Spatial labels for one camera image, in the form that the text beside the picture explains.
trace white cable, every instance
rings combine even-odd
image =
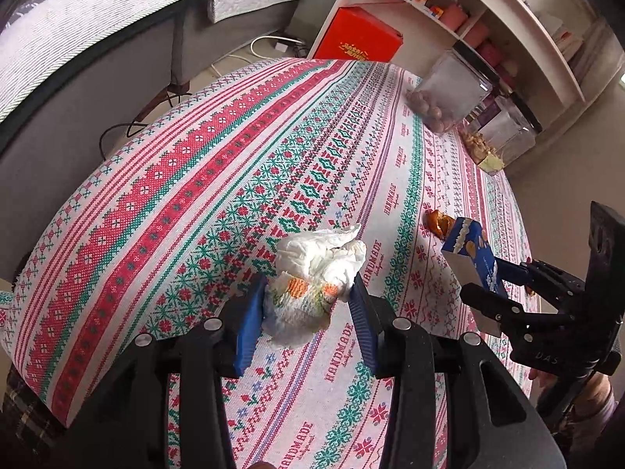
[[[215,71],[215,73],[217,74],[217,77],[221,77],[221,73],[220,71],[217,70],[217,67],[215,67],[215,65],[211,64],[211,68],[212,70]]]
[[[277,37],[274,35],[263,35],[260,37],[256,37],[254,40],[252,40],[252,43],[249,45],[249,51],[256,56],[257,58],[262,58],[263,60],[275,60],[275,58],[271,57],[271,56],[262,56],[259,55],[256,51],[254,51],[254,44],[261,39],[277,39],[277,40],[283,40],[285,42],[293,42],[299,45],[304,45],[304,42],[302,42],[301,40],[297,40],[297,39],[289,39],[287,37]]]
[[[229,54],[227,56],[230,56],[230,58],[238,58],[240,60],[243,60],[244,62],[248,62],[248,64],[250,64],[250,65],[252,63],[254,63],[252,60],[249,60],[249,59],[245,58],[245,56],[239,56],[239,55],[236,55],[236,54]]]

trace patterned tablecloth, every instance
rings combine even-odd
[[[134,335],[185,333],[256,270],[273,275],[280,238],[356,222],[370,293],[437,335],[474,329],[424,211],[479,220],[510,261],[526,260],[527,239],[504,174],[484,175],[456,135],[435,136],[406,107],[417,81],[386,64],[262,62],[148,127],[59,210],[18,280],[2,342],[28,384],[69,424]],[[509,292],[536,308],[521,288]],[[507,340],[488,339],[529,391]],[[174,466],[178,385],[172,378]],[[346,304],[301,349],[263,336],[245,376],[223,383],[237,464],[375,468],[392,388],[364,367]],[[441,376],[436,394],[441,467]]]

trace screw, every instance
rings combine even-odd
[[[402,331],[410,329],[412,326],[412,322],[410,321],[410,319],[406,319],[406,318],[395,318],[393,319],[393,326],[397,329],[400,329]]]
[[[219,318],[206,319],[204,321],[204,329],[207,329],[208,331],[217,331],[221,328],[221,324],[222,322]]]
[[[142,333],[142,334],[137,335],[134,338],[134,343],[138,345],[139,347],[149,346],[151,342],[152,342],[152,335],[150,335],[149,333]]]
[[[464,341],[468,343],[470,346],[479,346],[482,343],[482,339],[477,333],[473,333],[472,331],[464,334]]]

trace gold wrapper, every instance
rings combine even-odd
[[[454,226],[455,219],[445,213],[434,210],[426,213],[425,223],[427,229],[445,241]]]

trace plaid fabric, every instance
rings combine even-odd
[[[13,365],[6,381],[2,416],[8,429],[40,462],[48,459],[54,443],[66,430]]]

